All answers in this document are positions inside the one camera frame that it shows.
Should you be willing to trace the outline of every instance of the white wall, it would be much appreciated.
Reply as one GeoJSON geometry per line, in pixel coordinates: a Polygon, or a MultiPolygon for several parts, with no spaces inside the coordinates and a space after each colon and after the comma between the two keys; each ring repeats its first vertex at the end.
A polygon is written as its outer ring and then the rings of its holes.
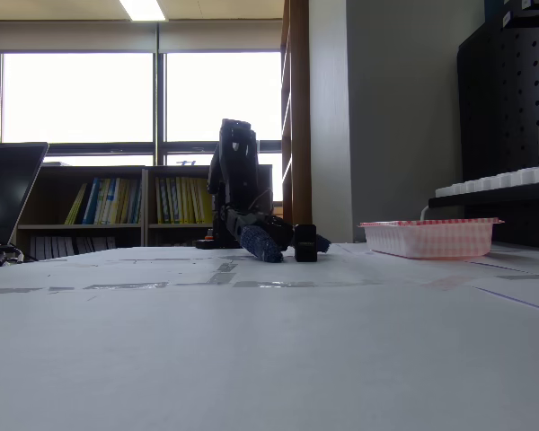
{"type": "MultiPolygon", "coordinates": [[[[435,189],[461,179],[456,54],[483,22],[482,0],[347,0],[352,225],[419,219],[435,189]]],[[[321,25],[313,40],[330,37],[321,25]]]]}
{"type": "Polygon", "coordinates": [[[352,242],[346,0],[309,0],[312,200],[317,232],[352,242]]]}

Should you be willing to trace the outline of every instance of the pink plastic tray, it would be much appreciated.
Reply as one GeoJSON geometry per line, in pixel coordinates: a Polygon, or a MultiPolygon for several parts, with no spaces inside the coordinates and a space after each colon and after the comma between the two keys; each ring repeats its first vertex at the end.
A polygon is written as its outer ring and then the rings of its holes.
{"type": "Polygon", "coordinates": [[[470,258],[491,250],[498,218],[362,223],[373,251],[411,259],[470,258]]]}

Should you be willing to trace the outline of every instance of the book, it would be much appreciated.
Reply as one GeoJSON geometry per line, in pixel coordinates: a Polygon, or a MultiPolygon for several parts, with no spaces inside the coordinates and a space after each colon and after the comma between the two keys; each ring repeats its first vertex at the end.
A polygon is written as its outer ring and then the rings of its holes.
{"type": "Polygon", "coordinates": [[[121,200],[122,209],[119,212],[119,219],[116,223],[126,224],[128,222],[129,192],[131,190],[130,182],[134,182],[134,181],[124,180],[124,193],[122,194],[122,200],[121,200]]]}
{"type": "Polygon", "coordinates": [[[183,193],[181,192],[181,178],[176,177],[176,198],[178,199],[178,212],[180,213],[180,223],[184,222],[185,208],[183,206],[183,193]]]}
{"type": "Polygon", "coordinates": [[[119,194],[122,191],[122,179],[117,178],[114,184],[114,190],[111,194],[111,205],[110,205],[110,211],[108,212],[108,218],[105,220],[105,224],[115,224],[116,223],[116,215],[118,214],[118,201],[119,201],[119,194]]]}
{"type": "Polygon", "coordinates": [[[98,199],[98,193],[100,192],[100,179],[94,178],[92,183],[92,190],[90,191],[90,197],[88,198],[88,204],[82,219],[82,224],[93,224],[93,219],[96,217],[96,203],[98,199]]]}
{"type": "Polygon", "coordinates": [[[162,197],[162,211],[163,211],[163,222],[165,224],[170,223],[170,208],[168,207],[168,195],[165,191],[165,181],[163,178],[160,179],[160,193],[162,197]]]}
{"type": "Polygon", "coordinates": [[[206,214],[204,213],[204,187],[206,186],[205,180],[199,178],[196,180],[196,192],[198,193],[198,207],[199,207],[199,220],[200,223],[206,222],[206,214]]]}
{"type": "Polygon", "coordinates": [[[108,243],[108,250],[113,250],[116,248],[116,237],[109,236],[106,238],[106,242],[108,243]]]}
{"type": "Polygon", "coordinates": [[[136,220],[134,221],[134,223],[136,224],[140,223],[141,215],[142,215],[142,183],[139,182],[137,184],[137,202],[136,202],[136,211],[135,211],[136,220]]]}
{"type": "Polygon", "coordinates": [[[186,178],[186,202],[188,203],[188,223],[195,224],[196,216],[194,214],[194,205],[191,201],[191,181],[190,178],[186,178]]]}
{"type": "Polygon", "coordinates": [[[190,207],[188,206],[188,179],[185,177],[180,178],[181,181],[181,200],[183,202],[183,223],[188,224],[190,222],[190,207]]]}
{"type": "Polygon", "coordinates": [[[80,187],[80,190],[78,191],[77,196],[74,199],[74,204],[72,205],[72,208],[70,209],[70,212],[68,216],[66,217],[66,221],[64,224],[74,224],[76,217],[78,215],[78,210],[80,209],[80,206],[82,204],[82,199],[84,198],[84,193],[86,191],[86,187],[88,187],[88,184],[82,184],[80,187]]]}
{"type": "Polygon", "coordinates": [[[78,247],[78,254],[85,254],[88,252],[88,250],[86,249],[84,237],[78,236],[75,239],[75,245],[78,247]]]}
{"type": "Polygon", "coordinates": [[[84,237],[84,243],[86,244],[86,251],[88,253],[92,253],[93,252],[93,245],[92,245],[92,241],[90,238],[88,238],[87,236],[84,237]]]}
{"type": "Polygon", "coordinates": [[[94,251],[104,251],[108,249],[106,244],[106,238],[92,238],[93,250],[94,251]]]}
{"type": "Polygon", "coordinates": [[[126,223],[134,223],[134,207],[136,204],[136,193],[137,193],[137,180],[132,180],[129,182],[129,202],[128,202],[128,219],[126,223]]]}
{"type": "Polygon", "coordinates": [[[158,224],[163,224],[162,200],[160,199],[160,179],[155,177],[155,204],[157,205],[158,224]]]}
{"type": "Polygon", "coordinates": [[[198,192],[196,190],[196,179],[190,178],[190,191],[191,191],[191,203],[194,207],[194,218],[196,223],[202,223],[201,217],[199,215],[199,206],[198,206],[198,192]]]}
{"type": "Polygon", "coordinates": [[[60,255],[57,252],[57,238],[56,238],[56,236],[52,237],[51,245],[52,245],[52,259],[59,258],[60,255]]]}
{"type": "Polygon", "coordinates": [[[106,205],[104,205],[104,214],[100,217],[101,224],[110,224],[110,212],[112,204],[114,203],[114,193],[116,191],[116,179],[110,180],[110,186],[108,187],[108,196],[106,197],[106,205]]]}
{"type": "Polygon", "coordinates": [[[30,238],[30,255],[36,259],[36,237],[32,236],[30,238]]]}
{"type": "Polygon", "coordinates": [[[44,237],[44,259],[52,259],[52,237],[44,237]]]}
{"type": "Polygon", "coordinates": [[[64,242],[66,243],[66,253],[68,256],[74,256],[74,244],[72,243],[72,238],[66,237],[64,238],[64,242]]]}
{"type": "Polygon", "coordinates": [[[172,207],[173,207],[173,222],[180,223],[180,204],[178,203],[177,179],[172,178],[172,207]]]}
{"type": "Polygon", "coordinates": [[[38,260],[46,258],[46,238],[39,236],[36,238],[36,254],[34,257],[38,260]]]}
{"type": "Polygon", "coordinates": [[[100,192],[98,193],[98,203],[96,204],[96,217],[94,218],[95,224],[102,224],[101,220],[104,215],[104,205],[106,203],[106,197],[108,197],[108,186],[110,186],[110,180],[102,180],[102,185],[100,186],[100,192]]]}
{"type": "Polygon", "coordinates": [[[165,179],[165,194],[168,195],[168,211],[170,211],[170,223],[174,224],[173,202],[172,202],[172,179],[165,179]]]}
{"type": "Polygon", "coordinates": [[[68,253],[66,253],[66,239],[58,236],[56,237],[57,241],[57,254],[60,258],[67,257],[68,253]]]}

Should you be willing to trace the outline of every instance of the bookshelf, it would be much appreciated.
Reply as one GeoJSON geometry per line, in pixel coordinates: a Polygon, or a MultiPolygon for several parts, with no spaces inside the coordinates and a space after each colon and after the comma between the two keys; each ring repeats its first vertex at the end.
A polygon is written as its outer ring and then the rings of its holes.
{"type": "MultiPolygon", "coordinates": [[[[32,237],[72,238],[76,253],[76,239],[84,237],[112,237],[118,248],[191,245],[203,239],[212,224],[158,224],[155,178],[206,179],[208,174],[209,166],[43,166],[14,231],[13,242],[26,253],[31,253],[32,237]],[[139,180],[140,223],[81,224],[81,220],[76,220],[76,224],[64,224],[80,187],[84,183],[92,184],[94,178],[139,180]]],[[[260,165],[260,190],[271,188],[271,174],[271,165],[260,165]]],[[[264,210],[270,211],[270,194],[263,200],[264,210]]]]}
{"type": "Polygon", "coordinates": [[[285,0],[281,33],[283,218],[311,224],[309,0],[285,0]]]}
{"type": "Polygon", "coordinates": [[[72,238],[75,252],[76,238],[113,237],[117,247],[139,247],[144,243],[143,214],[139,224],[64,224],[84,183],[94,178],[126,178],[141,181],[141,166],[74,167],[43,166],[32,187],[13,242],[26,253],[31,252],[32,237],[72,238]]]}

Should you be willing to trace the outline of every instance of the pegboard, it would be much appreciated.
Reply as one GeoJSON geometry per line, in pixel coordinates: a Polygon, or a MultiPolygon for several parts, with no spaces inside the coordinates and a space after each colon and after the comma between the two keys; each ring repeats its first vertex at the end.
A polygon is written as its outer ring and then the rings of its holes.
{"type": "MultiPolygon", "coordinates": [[[[522,4],[511,0],[459,48],[465,181],[539,165],[539,26],[527,28],[539,16],[518,17],[522,4]]],[[[507,223],[496,240],[539,246],[539,202],[467,207],[465,216],[498,216],[507,223]]]]}
{"type": "Polygon", "coordinates": [[[539,165],[539,28],[501,20],[458,54],[464,180],[539,165]]]}

